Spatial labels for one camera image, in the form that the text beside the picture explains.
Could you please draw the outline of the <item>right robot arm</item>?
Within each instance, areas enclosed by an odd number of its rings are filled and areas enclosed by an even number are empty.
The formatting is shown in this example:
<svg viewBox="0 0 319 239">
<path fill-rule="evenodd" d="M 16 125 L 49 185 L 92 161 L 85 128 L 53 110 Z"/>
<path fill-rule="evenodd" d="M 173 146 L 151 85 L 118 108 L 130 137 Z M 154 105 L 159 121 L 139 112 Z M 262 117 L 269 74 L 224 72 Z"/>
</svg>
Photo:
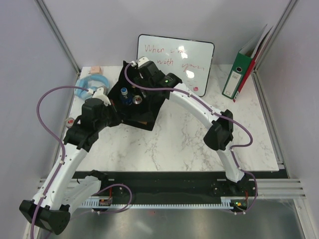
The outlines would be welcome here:
<svg viewBox="0 0 319 239">
<path fill-rule="evenodd" d="M 148 93 L 155 93 L 169 101 L 177 103 L 195 116 L 207 129 L 204 143 L 218 154 L 225 170 L 226 179 L 242 186 L 246 176 L 234 158 L 233 114 L 229 110 L 221 111 L 208 105 L 186 86 L 173 73 L 165 74 L 156 64 L 146 57 L 137 61 L 136 69 L 140 73 L 139 85 Z"/>
</svg>

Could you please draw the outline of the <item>blue label water bottle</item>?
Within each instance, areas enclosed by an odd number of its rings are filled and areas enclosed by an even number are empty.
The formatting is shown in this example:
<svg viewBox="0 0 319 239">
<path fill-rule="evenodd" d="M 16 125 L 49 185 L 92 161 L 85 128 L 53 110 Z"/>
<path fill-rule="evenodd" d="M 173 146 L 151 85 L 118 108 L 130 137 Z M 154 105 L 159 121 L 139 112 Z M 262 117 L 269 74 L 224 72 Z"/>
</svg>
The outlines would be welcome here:
<svg viewBox="0 0 319 239">
<path fill-rule="evenodd" d="M 132 94 L 128 91 L 127 88 L 123 87 L 120 90 L 121 92 L 121 101 L 124 105 L 131 105 L 133 103 L 133 96 Z"/>
</svg>

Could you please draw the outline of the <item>black canvas bag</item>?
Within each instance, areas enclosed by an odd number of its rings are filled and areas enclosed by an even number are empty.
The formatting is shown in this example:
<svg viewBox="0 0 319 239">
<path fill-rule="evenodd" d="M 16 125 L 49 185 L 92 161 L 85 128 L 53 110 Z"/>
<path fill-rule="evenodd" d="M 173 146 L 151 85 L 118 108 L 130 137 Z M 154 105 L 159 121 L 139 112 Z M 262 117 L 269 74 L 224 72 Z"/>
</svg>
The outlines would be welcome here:
<svg viewBox="0 0 319 239">
<path fill-rule="evenodd" d="M 155 126 L 157 116 L 162 107 L 165 97 L 159 91 L 143 91 L 139 88 L 134 88 L 125 78 L 124 70 L 129 65 L 123 61 L 123 67 L 119 74 L 117 83 L 108 93 L 108 98 L 113 105 L 113 118 L 110 127 L 118 126 L 123 123 L 136 128 L 151 131 Z M 142 97 L 142 102 L 139 104 L 132 103 L 125 105 L 120 97 L 120 89 L 127 88 L 132 96 Z"/>
</svg>

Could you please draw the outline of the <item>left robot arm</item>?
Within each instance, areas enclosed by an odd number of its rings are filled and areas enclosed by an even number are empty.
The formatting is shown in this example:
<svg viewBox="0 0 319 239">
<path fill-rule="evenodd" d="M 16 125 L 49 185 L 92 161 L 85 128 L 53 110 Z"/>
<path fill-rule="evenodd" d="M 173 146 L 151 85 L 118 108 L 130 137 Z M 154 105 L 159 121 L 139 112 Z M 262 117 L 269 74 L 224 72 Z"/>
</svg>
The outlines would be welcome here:
<svg viewBox="0 0 319 239">
<path fill-rule="evenodd" d="M 31 200 L 23 200 L 19 210 L 31 223 L 31 233 L 39 227 L 59 235 L 74 211 L 98 193 L 105 175 L 93 170 L 71 190 L 67 190 L 76 169 L 99 138 L 99 132 L 117 122 L 116 110 L 106 96 L 92 97 L 82 105 L 82 113 L 59 141 L 61 154 L 44 184 Z"/>
</svg>

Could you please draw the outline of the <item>red silver beverage can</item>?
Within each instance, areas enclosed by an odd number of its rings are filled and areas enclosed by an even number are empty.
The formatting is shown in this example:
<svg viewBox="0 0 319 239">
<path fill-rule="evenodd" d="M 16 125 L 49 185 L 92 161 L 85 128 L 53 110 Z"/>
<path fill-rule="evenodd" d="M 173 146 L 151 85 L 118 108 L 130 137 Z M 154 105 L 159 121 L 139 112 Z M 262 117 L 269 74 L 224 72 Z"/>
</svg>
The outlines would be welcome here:
<svg viewBox="0 0 319 239">
<path fill-rule="evenodd" d="M 143 101 L 143 98 L 139 95 L 135 95 L 132 99 L 132 102 L 135 104 L 135 105 L 139 105 L 141 102 Z"/>
</svg>

